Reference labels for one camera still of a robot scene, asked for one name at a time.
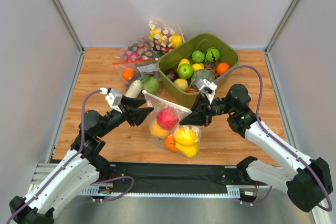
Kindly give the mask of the clear zip bag with fruit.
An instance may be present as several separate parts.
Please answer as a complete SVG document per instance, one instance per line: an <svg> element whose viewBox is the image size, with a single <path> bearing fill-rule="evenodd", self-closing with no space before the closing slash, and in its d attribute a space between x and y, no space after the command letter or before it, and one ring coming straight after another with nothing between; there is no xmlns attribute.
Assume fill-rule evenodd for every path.
<svg viewBox="0 0 336 224"><path fill-rule="evenodd" d="M189 115L191 110L145 90L142 93L147 105L153 108L147 122L154 143L164 150L195 159L200 150L201 128L180 125L180 120Z"/></svg>

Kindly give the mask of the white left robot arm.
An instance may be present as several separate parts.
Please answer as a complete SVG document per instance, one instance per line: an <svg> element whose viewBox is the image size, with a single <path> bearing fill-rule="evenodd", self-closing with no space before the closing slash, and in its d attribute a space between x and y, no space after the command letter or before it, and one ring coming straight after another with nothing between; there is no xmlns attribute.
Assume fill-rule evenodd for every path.
<svg viewBox="0 0 336 224"><path fill-rule="evenodd" d="M110 163L99 153L105 145L101 138L124 122L141 125L153 111L144 108L145 99L127 98L112 91L96 90L89 95L105 94L111 111L101 115L95 110L81 109L79 134L66 155L49 175L24 197L10 203L8 223L54 223L60 212L86 187L110 183Z"/></svg>

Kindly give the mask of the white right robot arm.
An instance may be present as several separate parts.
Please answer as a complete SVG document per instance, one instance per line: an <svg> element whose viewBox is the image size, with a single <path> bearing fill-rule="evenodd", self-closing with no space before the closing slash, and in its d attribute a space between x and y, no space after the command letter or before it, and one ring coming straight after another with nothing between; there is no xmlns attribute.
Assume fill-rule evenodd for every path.
<svg viewBox="0 0 336 224"><path fill-rule="evenodd" d="M275 134L253 112L251 98L242 84L231 86L226 96L216 98L214 85L205 86L191 108L191 114L180 120L180 125L208 126L213 116L228 114L230 128L272 157L278 166L271 166L249 156L239 163L248 178L286 193L300 210L310 212L333 191L329 164L321 157L313 159L300 152Z"/></svg>

